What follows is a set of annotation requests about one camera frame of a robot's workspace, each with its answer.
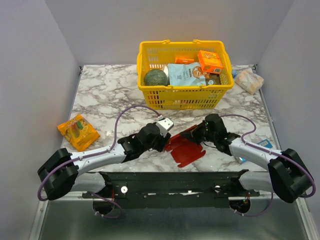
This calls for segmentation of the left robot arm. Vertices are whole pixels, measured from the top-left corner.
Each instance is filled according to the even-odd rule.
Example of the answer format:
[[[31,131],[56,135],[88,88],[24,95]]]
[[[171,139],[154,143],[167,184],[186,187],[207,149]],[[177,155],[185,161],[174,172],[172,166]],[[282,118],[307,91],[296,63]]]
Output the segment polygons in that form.
[[[121,164],[139,158],[144,152],[162,152],[174,124],[169,119],[148,123],[138,133],[120,138],[113,145],[71,153],[58,149],[37,171],[41,201],[57,200],[72,191],[76,179],[94,169]]]

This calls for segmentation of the red paper box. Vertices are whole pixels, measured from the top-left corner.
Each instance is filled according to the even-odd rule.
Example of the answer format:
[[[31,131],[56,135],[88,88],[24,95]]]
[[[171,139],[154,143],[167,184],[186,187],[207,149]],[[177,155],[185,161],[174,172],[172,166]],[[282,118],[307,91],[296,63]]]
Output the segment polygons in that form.
[[[165,145],[164,150],[170,152],[179,168],[193,163],[206,154],[202,145],[188,140],[181,133],[172,136]]]

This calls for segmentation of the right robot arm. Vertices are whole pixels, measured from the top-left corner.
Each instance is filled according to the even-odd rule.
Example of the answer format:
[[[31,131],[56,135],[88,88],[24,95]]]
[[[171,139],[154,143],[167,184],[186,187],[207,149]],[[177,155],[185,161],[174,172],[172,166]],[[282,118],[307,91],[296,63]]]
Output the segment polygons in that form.
[[[247,190],[276,194],[286,203],[297,198],[309,198],[316,192],[310,172],[296,151],[273,150],[250,141],[244,136],[227,131],[223,119],[216,113],[180,133],[189,141],[200,144],[211,142],[215,148],[229,156],[246,159],[264,169],[263,172],[245,171],[230,183],[230,191],[241,196]]]

